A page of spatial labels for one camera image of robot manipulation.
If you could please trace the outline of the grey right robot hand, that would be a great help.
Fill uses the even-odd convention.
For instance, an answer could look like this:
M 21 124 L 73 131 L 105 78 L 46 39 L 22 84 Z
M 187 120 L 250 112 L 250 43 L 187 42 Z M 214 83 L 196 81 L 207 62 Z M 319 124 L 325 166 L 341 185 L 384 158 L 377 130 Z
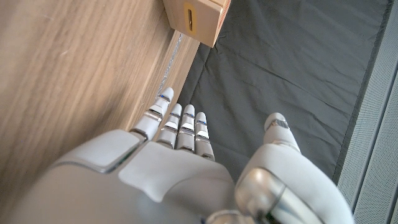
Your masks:
M 66 153 L 23 196 L 8 223 L 353 223 L 336 185 L 302 155 L 285 117 L 237 181 L 215 161 L 206 116 L 165 89 L 130 131 Z

